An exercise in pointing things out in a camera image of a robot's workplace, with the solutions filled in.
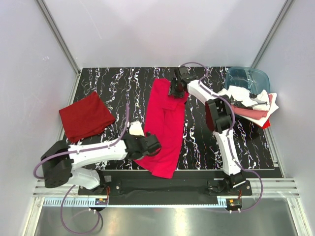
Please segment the reflective metal surface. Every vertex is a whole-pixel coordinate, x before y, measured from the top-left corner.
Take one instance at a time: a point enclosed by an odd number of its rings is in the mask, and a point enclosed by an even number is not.
[[[253,199],[244,199],[244,208]],[[82,208],[65,208],[64,219],[75,231],[93,227],[96,215],[83,213],[70,218]],[[103,228],[97,236],[296,236],[285,199],[263,199],[252,211],[240,214],[213,213],[197,208],[108,208],[101,212]],[[44,207],[36,236],[68,236],[60,222],[60,208]]]

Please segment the laundry basket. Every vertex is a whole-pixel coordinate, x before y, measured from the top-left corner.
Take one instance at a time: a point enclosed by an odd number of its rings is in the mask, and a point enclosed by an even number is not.
[[[248,89],[252,94],[260,94],[263,90],[270,93],[269,78],[265,72],[243,66],[228,69],[225,77],[225,88],[238,86]]]

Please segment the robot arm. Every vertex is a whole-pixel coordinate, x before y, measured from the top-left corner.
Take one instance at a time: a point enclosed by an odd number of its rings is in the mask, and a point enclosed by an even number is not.
[[[96,170],[82,168],[83,166],[109,160],[139,160],[146,155],[157,154],[159,149],[161,144],[156,136],[147,132],[145,137],[138,121],[130,124],[129,133],[124,134],[118,142],[112,140],[99,144],[68,146],[65,141],[58,141],[41,157],[41,160],[64,151],[69,151],[70,154],[43,163],[45,187],[55,188],[71,183],[95,189],[105,184],[104,175]]]
[[[235,162],[239,162],[234,145],[233,134],[228,130],[232,124],[231,110],[217,95],[207,87],[201,87],[196,76],[190,75],[185,66],[175,68],[175,77],[171,81],[169,95],[183,97],[184,93],[195,96],[205,105],[206,123],[216,137],[222,154],[223,171],[227,177],[224,179],[225,189],[235,188],[245,183],[242,170]],[[230,152],[228,141],[231,143],[233,155]]]

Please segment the marble pattern tabletop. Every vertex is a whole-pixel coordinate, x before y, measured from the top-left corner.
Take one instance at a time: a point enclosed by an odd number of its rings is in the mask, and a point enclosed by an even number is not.
[[[218,92],[224,87],[228,67],[207,67],[209,74],[204,84]],[[204,75],[202,67],[189,67],[190,73],[199,78]],[[174,75],[171,67],[136,68],[84,68],[74,97],[76,102],[96,91],[116,122],[100,135],[78,142],[93,144],[112,140],[120,135],[125,123],[126,103],[130,106],[130,121],[139,120],[144,127],[146,107],[154,79]],[[273,169],[273,161],[263,130],[252,122],[236,118],[234,142],[238,157],[244,168]],[[211,170],[222,167],[218,143],[205,123],[205,108],[195,97],[189,96],[186,103],[182,150],[177,169]],[[90,168],[100,170],[141,170],[131,160],[96,163]]]

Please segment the white wall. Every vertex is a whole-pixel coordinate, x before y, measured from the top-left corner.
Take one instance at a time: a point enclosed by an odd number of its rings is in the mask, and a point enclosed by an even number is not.
[[[272,131],[315,232],[315,1],[295,1],[258,68],[278,93]]]
[[[285,0],[45,0],[79,67],[250,66]]]
[[[0,30],[0,228],[17,236],[75,75],[34,0],[1,0]]]

